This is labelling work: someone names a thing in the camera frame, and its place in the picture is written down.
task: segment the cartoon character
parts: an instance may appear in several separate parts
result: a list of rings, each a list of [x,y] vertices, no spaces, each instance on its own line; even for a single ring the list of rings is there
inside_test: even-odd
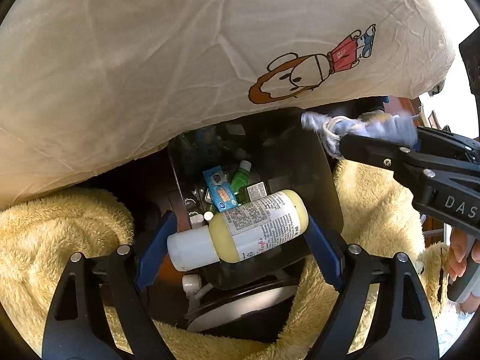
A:
[[[332,74],[352,69],[360,58],[368,58],[374,37],[375,24],[372,24],[364,34],[360,30],[352,32],[327,54],[281,55],[268,64],[268,73],[258,78],[248,97],[252,103],[265,104],[313,91]]]

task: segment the blue packet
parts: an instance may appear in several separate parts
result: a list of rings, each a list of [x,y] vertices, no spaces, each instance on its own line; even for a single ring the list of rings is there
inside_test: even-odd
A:
[[[238,206],[235,194],[220,166],[204,171],[203,177],[207,183],[212,201],[220,212]]]

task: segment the light blue cloth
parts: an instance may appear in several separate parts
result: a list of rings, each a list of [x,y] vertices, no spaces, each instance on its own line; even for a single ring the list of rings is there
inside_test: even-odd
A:
[[[332,118],[316,112],[304,112],[301,123],[303,128],[316,131],[326,152],[339,160],[344,159],[340,153],[340,140],[347,134],[388,140],[409,147],[417,142],[417,129],[407,114],[365,122],[346,116]]]

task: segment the yellow plush blanket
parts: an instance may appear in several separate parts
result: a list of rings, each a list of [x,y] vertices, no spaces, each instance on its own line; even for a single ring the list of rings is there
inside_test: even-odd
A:
[[[392,175],[359,163],[338,164],[334,180],[344,216],[342,235],[370,254],[391,257],[404,251],[412,261],[422,261],[421,280],[436,316],[446,299],[446,283],[441,301],[437,299],[444,246],[425,250],[412,195]],[[133,221],[110,193],[71,188],[2,212],[0,232],[0,302],[40,354],[50,301],[69,256],[75,251],[87,257],[105,255],[130,243]],[[189,333],[161,322],[155,325],[178,360],[297,360],[318,337],[336,299],[337,292],[308,258],[289,319],[274,344]],[[375,300],[372,287],[351,350],[365,342]],[[129,350],[115,310],[106,307],[106,315],[117,346]]]

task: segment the grey handle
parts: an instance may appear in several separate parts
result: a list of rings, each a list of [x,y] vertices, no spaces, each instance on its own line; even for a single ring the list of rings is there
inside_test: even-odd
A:
[[[480,296],[480,264],[472,260],[472,249],[475,240],[475,237],[468,235],[465,273],[462,277],[457,277],[457,280],[448,286],[447,296],[453,302],[465,302],[470,293]]]

